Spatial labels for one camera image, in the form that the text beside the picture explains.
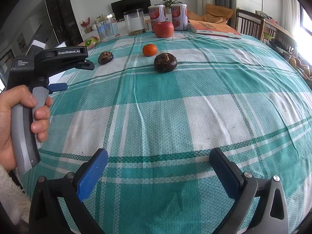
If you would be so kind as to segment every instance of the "screw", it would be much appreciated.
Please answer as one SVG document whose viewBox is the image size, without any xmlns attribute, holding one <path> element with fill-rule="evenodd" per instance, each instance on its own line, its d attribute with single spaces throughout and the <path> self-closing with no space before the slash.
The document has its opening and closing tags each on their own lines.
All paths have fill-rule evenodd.
<svg viewBox="0 0 312 234">
<path fill-rule="evenodd" d="M 275 181 L 280 181 L 280 177 L 277 176 L 277 175 L 274 175 L 274 176 L 273 176 L 273 179 L 274 179 Z"/>
<path fill-rule="evenodd" d="M 244 176 L 245 176 L 246 178 L 251 178 L 251 177 L 252 177 L 252 173 L 250 173 L 250 172 L 244 172 Z"/>
<path fill-rule="evenodd" d="M 38 182 L 43 182 L 45 179 L 46 179 L 45 176 L 40 176 L 40 177 L 38 178 Z"/>
<path fill-rule="evenodd" d="M 65 178 L 71 179 L 74 177 L 74 175 L 75 175 L 75 173 L 69 172 L 69 173 L 66 173 Z"/>
</svg>

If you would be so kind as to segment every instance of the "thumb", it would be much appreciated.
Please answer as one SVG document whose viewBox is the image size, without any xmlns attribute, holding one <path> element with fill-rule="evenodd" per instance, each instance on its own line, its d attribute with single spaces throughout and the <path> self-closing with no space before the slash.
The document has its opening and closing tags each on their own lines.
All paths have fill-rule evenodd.
<svg viewBox="0 0 312 234">
<path fill-rule="evenodd" d="M 1 93 L 0 111 L 11 110 L 18 103 L 26 107 L 34 107 L 37 104 L 37 100 L 25 85 L 19 85 Z"/>
</svg>

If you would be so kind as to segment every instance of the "white lid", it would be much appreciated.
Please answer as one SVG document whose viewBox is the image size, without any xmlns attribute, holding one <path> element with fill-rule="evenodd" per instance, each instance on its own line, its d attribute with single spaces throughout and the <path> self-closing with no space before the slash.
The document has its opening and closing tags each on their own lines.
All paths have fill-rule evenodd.
<svg viewBox="0 0 312 234">
<path fill-rule="evenodd" d="M 180 7 L 186 7 L 186 4 L 181 4 L 181 3 L 177 3 L 177 4 L 171 4 L 171 6 L 180 6 Z"/>
<path fill-rule="evenodd" d="M 149 8 L 158 8 L 158 7 L 165 7 L 165 5 L 160 4 L 160 5 L 149 6 Z"/>
</svg>

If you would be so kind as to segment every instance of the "orange armchair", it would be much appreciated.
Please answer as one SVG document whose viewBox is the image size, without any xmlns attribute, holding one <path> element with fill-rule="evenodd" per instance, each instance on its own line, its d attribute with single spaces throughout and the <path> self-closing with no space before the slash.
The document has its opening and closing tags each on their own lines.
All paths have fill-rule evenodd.
<svg viewBox="0 0 312 234">
<path fill-rule="evenodd" d="M 232 9 L 207 3 L 206 14 L 204 16 L 199 16 L 192 11 L 188 11 L 188 19 L 215 24 L 226 24 L 233 14 L 234 11 Z"/>
</svg>

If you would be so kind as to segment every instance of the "gold lid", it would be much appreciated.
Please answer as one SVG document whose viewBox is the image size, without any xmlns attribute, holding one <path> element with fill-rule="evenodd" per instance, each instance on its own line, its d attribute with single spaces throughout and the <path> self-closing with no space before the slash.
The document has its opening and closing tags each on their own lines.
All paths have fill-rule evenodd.
<svg viewBox="0 0 312 234">
<path fill-rule="evenodd" d="M 99 23 L 99 22 L 101 22 L 101 21 L 103 21 L 103 20 L 106 20 L 106 19 L 109 19 L 109 18 L 112 18 L 112 17 L 115 17 L 115 14 L 114 14 L 114 13 L 109 14 L 109 15 L 104 15 L 103 17 L 97 18 L 97 19 L 95 20 L 95 23 Z"/>
</svg>

